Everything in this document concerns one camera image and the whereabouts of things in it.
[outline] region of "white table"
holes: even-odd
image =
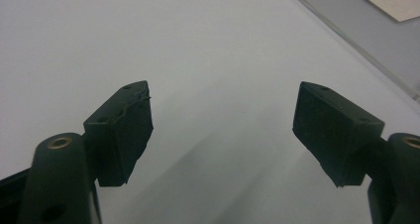
[[[370,223],[291,131],[300,81],[420,134],[420,106],[297,0],[0,0],[0,178],[147,80],[155,130],[104,223]]]

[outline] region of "screw hole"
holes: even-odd
[[[71,139],[68,137],[57,138],[49,143],[48,147],[50,149],[60,149],[71,143]]]
[[[63,204],[56,204],[49,207],[47,210],[44,211],[41,219],[44,222],[52,222],[58,219],[62,214],[65,212],[65,206]]]
[[[97,121],[100,122],[100,123],[103,123],[103,122],[108,121],[108,118],[107,117],[101,117]]]
[[[420,149],[420,139],[413,137],[404,137],[402,141],[413,148]]]

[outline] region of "black bracket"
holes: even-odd
[[[336,186],[368,174],[372,222],[420,223],[420,137],[380,137],[384,123],[332,89],[300,84],[293,132]]]
[[[1,223],[101,223],[94,181],[127,183],[152,134],[148,83],[122,87],[83,125],[83,136],[41,142],[31,168],[0,181]]]

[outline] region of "black plastic arm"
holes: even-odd
[[[152,134],[146,81],[119,89],[84,122],[85,134],[41,142],[32,167],[0,181],[1,223],[101,223],[94,181],[128,181]]]
[[[420,223],[420,137],[380,137],[384,123],[332,89],[300,84],[293,132],[337,186],[368,174],[372,222]]]

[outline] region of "white surface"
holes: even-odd
[[[155,130],[104,223],[370,223],[291,131],[300,81],[419,134],[415,101],[296,0],[0,0],[0,177],[146,79]]]

